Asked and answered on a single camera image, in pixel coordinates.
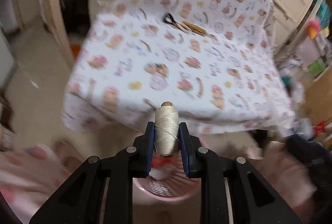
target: floor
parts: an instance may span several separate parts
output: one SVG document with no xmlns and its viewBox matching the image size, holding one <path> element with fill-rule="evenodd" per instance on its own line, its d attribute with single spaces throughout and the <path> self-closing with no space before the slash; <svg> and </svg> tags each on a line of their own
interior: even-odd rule
<svg viewBox="0 0 332 224">
<path fill-rule="evenodd" d="M 52 146 L 55 140 L 64 139 L 85 158 L 91 155 L 104 158 L 132 144 L 136 132 L 120 123 L 98 134 L 76 133 L 62 124 L 60 112 L 70 70 L 55 39 L 44 30 L 40 20 L 13 38 L 11 47 L 18 64 L 6 96 L 14 111 L 15 148 L 36 143 Z M 203 140 L 207 147 L 220 154 L 226 149 L 235 152 L 244 145 L 255 145 L 246 132 L 206 136 Z M 199 193 L 183 202 L 159 202 L 134 186 L 133 202 L 135 223 L 199 222 Z"/>
</svg>

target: metal screw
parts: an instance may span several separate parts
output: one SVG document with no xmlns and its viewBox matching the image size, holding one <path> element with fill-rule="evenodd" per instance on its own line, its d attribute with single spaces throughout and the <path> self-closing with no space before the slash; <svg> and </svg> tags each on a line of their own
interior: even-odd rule
<svg viewBox="0 0 332 224">
<path fill-rule="evenodd" d="M 237 157 L 236 161 L 240 164 L 245 164 L 247 160 L 244 157 Z"/>
<path fill-rule="evenodd" d="M 206 147 L 201 146 L 198 149 L 198 152 L 202 153 L 202 154 L 206 154 L 209 150 Z"/>
<path fill-rule="evenodd" d="M 96 163 L 97 161 L 98 161 L 98 157 L 96 157 L 96 156 L 92 156 L 92 157 L 88 158 L 89 163 Z"/>
<path fill-rule="evenodd" d="M 127 152 L 128 153 L 134 153 L 134 152 L 136 152 L 136 147 L 134 147 L 134 146 L 127 147 Z"/>
</svg>

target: thread spool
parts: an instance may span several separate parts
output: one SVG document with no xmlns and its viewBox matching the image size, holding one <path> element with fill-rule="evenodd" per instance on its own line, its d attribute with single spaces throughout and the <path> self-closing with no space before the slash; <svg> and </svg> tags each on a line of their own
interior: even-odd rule
<svg viewBox="0 0 332 224">
<path fill-rule="evenodd" d="M 158 156 L 173 157 L 180 150 L 179 114 L 171 102 L 162 103 L 155 114 L 155 148 Z"/>
</svg>

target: white wall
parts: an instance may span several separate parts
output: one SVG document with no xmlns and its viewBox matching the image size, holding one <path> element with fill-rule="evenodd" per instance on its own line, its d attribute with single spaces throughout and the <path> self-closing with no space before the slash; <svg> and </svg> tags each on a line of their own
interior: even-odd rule
<svg viewBox="0 0 332 224">
<path fill-rule="evenodd" d="M 14 58 L 8 49 L 8 43 L 0 31 L 0 88 L 6 82 L 6 79 L 14 66 Z"/>
<path fill-rule="evenodd" d="M 13 32 L 18 28 L 12 0 L 0 0 L 0 24 L 6 33 Z"/>
</svg>

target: tablecloth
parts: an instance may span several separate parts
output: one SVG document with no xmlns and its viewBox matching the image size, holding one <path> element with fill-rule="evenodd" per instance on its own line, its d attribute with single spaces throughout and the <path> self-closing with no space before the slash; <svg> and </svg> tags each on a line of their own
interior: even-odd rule
<svg viewBox="0 0 332 224">
<path fill-rule="evenodd" d="M 204 28 L 183 33 L 162 22 Z M 97 16 L 65 93 L 76 131 L 117 120 L 138 131 L 164 101 L 190 133 L 289 128 L 294 112 L 273 62 L 272 0 L 114 0 Z"/>
</svg>

